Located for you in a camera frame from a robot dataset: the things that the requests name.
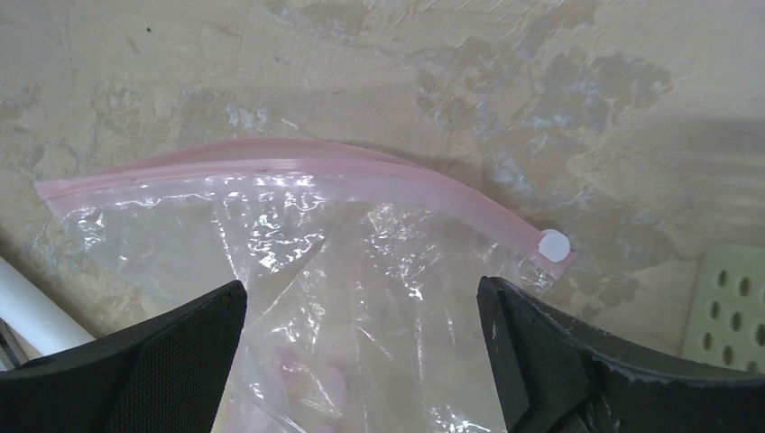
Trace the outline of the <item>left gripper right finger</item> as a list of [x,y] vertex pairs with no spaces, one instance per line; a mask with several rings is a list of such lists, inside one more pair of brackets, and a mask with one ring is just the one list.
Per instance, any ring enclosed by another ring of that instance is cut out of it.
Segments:
[[761,432],[764,378],[667,355],[500,277],[477,305],[510,432]]

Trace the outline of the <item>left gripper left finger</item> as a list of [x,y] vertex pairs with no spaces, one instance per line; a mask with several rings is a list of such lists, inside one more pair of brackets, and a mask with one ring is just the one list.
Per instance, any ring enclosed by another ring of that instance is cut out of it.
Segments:
[[1,374],[3,432],[209,432],[244,326],[240,281]]

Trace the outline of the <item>clear pink zip bag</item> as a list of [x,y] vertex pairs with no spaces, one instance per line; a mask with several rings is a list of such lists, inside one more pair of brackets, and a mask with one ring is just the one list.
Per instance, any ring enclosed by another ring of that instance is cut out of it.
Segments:
[[231,432],[502,432],[476,291],[575,253],[485,195],[339,143],[209,143],[37,191],[94,262],[178,305],[237,280]]

